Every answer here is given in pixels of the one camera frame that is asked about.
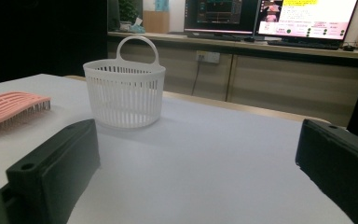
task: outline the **basket handle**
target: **basket handle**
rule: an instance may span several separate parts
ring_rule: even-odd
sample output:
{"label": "basket handle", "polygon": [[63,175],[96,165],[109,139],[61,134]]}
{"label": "basket handle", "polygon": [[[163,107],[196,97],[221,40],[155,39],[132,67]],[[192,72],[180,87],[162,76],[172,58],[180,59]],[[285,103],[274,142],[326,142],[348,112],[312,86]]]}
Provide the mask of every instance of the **basket handle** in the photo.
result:
{"label": "basket handle", "polygon": [[140,39],[140,40],[143,40],[144,42],[146,42],[148,45],[150,45],[150,47],[152,47],[153,51],[155,52],[155,56],[156,56],[156,59],[152,64],[159,65],[158,52],[157,52],[156,46],[153,44],[152,41],[150,41],[149,39],[147,39],[146,37],[144,37],[142,35],[132,35],[132,36],[128,36],[128,37],[124,38],[123,40],[121,40],[121,42],[118,44],[118,47],[117,47],[117,57],[116,57],[117,60],[125,61],[123,58],[121,58],[121,55],[120,55],[121,47],[123,46],[123,44],[125,42],[127,42],[130,39]]}

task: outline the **keyboard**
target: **keyboard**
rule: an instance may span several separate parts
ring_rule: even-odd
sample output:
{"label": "keyboard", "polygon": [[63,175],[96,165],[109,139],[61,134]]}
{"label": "keyboard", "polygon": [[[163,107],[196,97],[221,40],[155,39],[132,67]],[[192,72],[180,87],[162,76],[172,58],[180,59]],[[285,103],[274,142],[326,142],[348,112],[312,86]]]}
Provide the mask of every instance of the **keyboard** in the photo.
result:
{"label": "keyboard", "polygon": [[304,49],[339,49],[339,45],[327,45],[327,44],[318,44],[318,43],[293,43],[286,42],[281,40],[269,40],[267,44],[273,46],[284,46],[284,47],[292,47],[292,48],[304,48]]}

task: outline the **monitor screen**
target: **monitor screen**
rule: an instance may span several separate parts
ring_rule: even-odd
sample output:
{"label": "monitor screen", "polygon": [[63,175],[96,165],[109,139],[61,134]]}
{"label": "monitor screen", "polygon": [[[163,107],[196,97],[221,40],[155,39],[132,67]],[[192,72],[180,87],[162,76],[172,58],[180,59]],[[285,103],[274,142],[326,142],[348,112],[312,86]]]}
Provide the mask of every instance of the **monitor screen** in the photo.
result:
{"label": "monitor screen", "polygon": [[186,0],[185,32],[252,35],[258,0]]}
{"label": "monitor screen", "polygon": [[256,35],[344,40],[357,0],[260,0]]}

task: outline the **white table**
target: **white table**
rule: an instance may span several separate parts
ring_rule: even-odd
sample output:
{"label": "white table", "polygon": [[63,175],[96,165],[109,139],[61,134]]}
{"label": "white table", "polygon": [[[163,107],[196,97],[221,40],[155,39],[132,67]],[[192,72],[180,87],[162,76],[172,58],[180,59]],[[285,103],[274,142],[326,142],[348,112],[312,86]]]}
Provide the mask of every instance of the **white table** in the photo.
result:
{"label": "white table", "polygon": [[[3,91],[48,95],[52,107],[0,134],[0,187],[8,166],[92,118],[84,81],[38,75]],[[97,130],[102,168],[70,224],[352,223],[296,166],[301,121],[164,97],[151,126]]]}

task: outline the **cabinet door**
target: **cabinet door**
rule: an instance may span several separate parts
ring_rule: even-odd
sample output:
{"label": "cabinet door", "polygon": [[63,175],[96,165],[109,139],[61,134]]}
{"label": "cabinet door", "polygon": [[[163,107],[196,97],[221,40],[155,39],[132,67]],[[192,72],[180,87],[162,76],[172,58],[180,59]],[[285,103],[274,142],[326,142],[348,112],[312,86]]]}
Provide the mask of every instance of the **cabinet door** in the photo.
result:
{"label": "cabinet door", "polygon": [[358,68],[245,56],[234,62],[230,102],[348,125],[358,97]]}
{"label": "cabinet door", "polygon": [[[118,43],[109,43],[109,58],[116,58]],[[199,63],[196,50],[156,46],[159,63],[166,70],[164,90],[213,100],[226,100],[231,54],[220,54],[219,63]],[[126,42],[121,57],[127,61],[152,63],[153,50],[147,45]]]}

